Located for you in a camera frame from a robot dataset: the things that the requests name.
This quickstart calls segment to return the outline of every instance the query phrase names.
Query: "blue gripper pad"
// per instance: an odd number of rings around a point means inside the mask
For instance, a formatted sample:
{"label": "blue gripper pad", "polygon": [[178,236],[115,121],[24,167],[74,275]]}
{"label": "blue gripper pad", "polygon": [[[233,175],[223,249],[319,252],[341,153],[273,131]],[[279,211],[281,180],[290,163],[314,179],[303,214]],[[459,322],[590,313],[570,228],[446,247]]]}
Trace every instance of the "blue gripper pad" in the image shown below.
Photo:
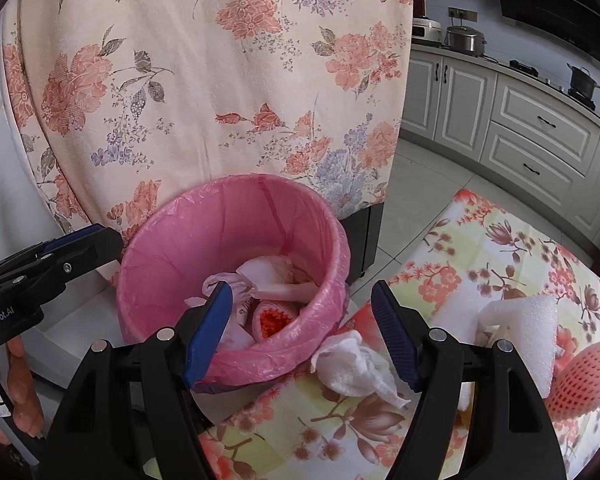
{"label": "blue gripper pad", "polygon": [[388,285],[377,282],[371,290],[371,311],[398,377],[417,392],[421,383],[418,374],[418,351],[398,317],[396,308],[403,307],[398,304]]}
{"label": "blue gripper pad", "polygon": [[195,307],[208,307],[208,310],[202,322],[200,322],[198,330],[187,345],[187,362],[182,374],[182,379],[187,387],[192,388],[196,382],[205,376],[224,328],[229,321],[229,316],[231,316],[233,304],[234,295],[231,287],[226,283],[222,283],[217,294],[214,290],[205,306]]}

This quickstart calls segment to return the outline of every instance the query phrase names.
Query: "floral fabric cover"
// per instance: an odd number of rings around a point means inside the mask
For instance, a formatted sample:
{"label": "floral fabric cover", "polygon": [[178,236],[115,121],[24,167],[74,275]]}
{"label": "floral fabric cover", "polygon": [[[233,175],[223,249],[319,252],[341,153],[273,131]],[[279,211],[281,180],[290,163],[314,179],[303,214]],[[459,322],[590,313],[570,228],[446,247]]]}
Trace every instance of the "floral fabric cover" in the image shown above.
{"label": "floral fabric cover", "polygon": [[129,241],[184,190],[308,184],[339,218],[384,200],[413,0],[11,0],[6,86],[56,221]]}
{"label": "floral fabric cover", "polygon": [[[467,190],[439,216],[412,260],[391,280],[403,306],[425,319],[468,280],[494,300],[555,294],[557,343],[554,376],[583,348],[600,341],[600,280],[569,251]],[[340,331],[358,330],[388,358],[367,303]],[[403,410],[376,394],[343,397],[322,386],[305,365],[255,402],[201,436],[220,480],[382,480],[407,433],[418,396]],[[466,443],[469,413],[458,413],[440,478],[455,474]],[[600,409],[554,424],[568,478],[600,446]]]}

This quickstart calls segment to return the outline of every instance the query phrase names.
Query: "white wall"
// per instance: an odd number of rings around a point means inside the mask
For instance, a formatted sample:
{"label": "white wall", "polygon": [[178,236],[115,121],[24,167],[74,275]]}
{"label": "white wall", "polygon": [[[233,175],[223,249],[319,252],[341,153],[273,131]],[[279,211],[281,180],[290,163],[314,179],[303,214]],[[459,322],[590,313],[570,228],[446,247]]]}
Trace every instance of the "white wall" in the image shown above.
{"label": "white wall", "polygon": [[[426,0],[426,5],[427,16],[442,23],[443,28],[451,25],[451,19],[448,17],[449,7],[477,11],[478,22],[465,23],[484,33],[488,42],[486,53],[489,56],[505,62],[517,59],[534,66],[541,76],[561,84],[565,89],[570,86],[571,80],[571,70],[567,63],[585,66],[600,85],[600,70],[582,57],[551,40],[506,23],[502,18],[500,0]],[[600,89],[594,92],[593,101],[600,115]]]}

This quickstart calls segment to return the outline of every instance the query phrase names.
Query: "drawer handle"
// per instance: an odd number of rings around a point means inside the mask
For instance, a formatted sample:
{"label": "drawer handle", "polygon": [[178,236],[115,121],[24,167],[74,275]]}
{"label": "drawer handle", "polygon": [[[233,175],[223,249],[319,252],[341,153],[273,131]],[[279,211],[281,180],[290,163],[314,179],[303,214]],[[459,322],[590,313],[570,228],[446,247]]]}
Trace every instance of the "drawer handle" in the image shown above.
{"label": "drawer handle", "polygon": [[551,126],[552,128],[555,128],[555,124],[551,124],[549,121],[547,121],[545,118],[542,118],[540,116],[538,116],[538,119],[540,119],[544,124],[548,124],[549,126]]}
{"label": "drawer handle", "polygon": [[530,168],[530,167],[528,167],[528,165],[526,165],[524,162],[522,163],[522,165],[523,165],[525,168],[527,168],[529,171],[531,171],[532,173],[535,173],[536,175],[539,175],[539,174],[540,174],[540,172],[539,172],[539,171],[536,171],[536,170],[534,170],[533,168]]}

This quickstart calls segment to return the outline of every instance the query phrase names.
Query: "crumpled tissue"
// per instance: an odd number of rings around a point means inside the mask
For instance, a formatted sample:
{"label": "crumpled tissue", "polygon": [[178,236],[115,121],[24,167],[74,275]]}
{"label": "crumpled tissue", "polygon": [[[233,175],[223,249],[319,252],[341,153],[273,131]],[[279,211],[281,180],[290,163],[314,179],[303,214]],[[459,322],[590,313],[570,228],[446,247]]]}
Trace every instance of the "crumpled tissue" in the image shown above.
{"label": "crumpled tissue", "polygon": [[409,402],[398,397],[387,360],[363,346],[357,330],[325,339],[311,357],[311,373],[317,373],[322,384],[347,397],[366,397],[375,392],[396,408]]}

